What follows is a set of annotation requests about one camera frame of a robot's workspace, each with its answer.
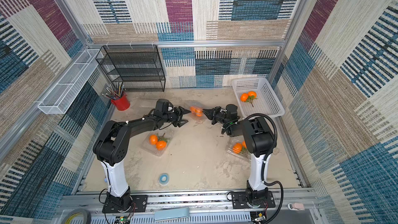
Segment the orange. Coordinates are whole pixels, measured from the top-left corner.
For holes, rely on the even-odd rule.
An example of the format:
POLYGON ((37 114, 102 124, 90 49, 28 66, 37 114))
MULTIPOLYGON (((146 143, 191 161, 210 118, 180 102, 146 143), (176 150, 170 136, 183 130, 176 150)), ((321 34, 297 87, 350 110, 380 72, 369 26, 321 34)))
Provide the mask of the orange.
POLYGON ((248 98, 249 98, 249 95, 248 95, 247 93, 243 93, 243 94, 241 95, 241 97, 240 97, 240 100, 241 100, 242 102, 246 102, 246 101, 248 100, 248 98))
POLYGON ((256 98, 257 98, 257 93, 254 92, 254 91, 249 91, 247 94, 248 94, 248 96, 249 96, 251 99, 256 99, 256 98))

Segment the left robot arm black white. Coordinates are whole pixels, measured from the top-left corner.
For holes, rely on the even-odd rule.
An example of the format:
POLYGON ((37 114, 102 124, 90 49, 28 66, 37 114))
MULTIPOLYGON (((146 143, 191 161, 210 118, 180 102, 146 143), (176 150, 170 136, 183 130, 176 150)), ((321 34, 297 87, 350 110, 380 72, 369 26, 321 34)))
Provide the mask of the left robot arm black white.
POLYGON ((159 99, 155 108, 142 118, 125 122, 106 122, 93 146, 93 153, 101 163, 107 179, 104 213, 108 212, 107 209, 112 213, 124 213, 134 206, 124 171, 124 159, 130 138, 159 130, 165 123, 182 127, 188 122, 183 116, 190 112, 181 106, 174 106, 169 100, 159 99))

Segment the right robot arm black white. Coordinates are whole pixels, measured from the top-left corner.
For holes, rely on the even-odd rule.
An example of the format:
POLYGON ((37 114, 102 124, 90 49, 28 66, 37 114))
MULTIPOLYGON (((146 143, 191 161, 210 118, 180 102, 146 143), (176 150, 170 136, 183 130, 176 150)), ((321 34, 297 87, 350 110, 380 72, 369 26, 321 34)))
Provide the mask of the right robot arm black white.
POLYGON ((212 125, 222 124, 222 134, 227 134, 231 138, 242 136, 251 156, 246 190, 227 194, 233 208, 274 208, 275 200, 268 188, 281 183, 278 181, 268 183, 266 175, 269 159, 277 146, 278 133, 275 122, 270 116, 262 113, 251 114, 241 120, 237 114, 237 106, 233 104, 227 105, 225 109, 219 106, 203 109, 203 114, 212 125))

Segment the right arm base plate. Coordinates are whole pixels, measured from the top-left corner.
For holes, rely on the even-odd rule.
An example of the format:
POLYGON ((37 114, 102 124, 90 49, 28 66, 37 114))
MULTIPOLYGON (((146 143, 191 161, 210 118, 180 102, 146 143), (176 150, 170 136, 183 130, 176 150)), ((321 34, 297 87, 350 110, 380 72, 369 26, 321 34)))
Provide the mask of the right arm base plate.
POLYGON ((274 196, 267 188, 260 191, 252 191, 249 188, 245 192, 230 191, 227 193, 227 199, 232 202, 234 209, 276 207, 274 196))

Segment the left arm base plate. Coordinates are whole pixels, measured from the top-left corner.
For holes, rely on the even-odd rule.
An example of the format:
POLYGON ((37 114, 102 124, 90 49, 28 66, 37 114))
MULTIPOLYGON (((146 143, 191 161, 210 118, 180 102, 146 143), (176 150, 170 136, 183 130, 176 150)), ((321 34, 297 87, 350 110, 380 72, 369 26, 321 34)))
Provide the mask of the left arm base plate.
POLYGON ((143 213, 146 211, 147 200, 148 195, 122 196, 120 198, 108 195, 106 197, 102 213, 143 213))

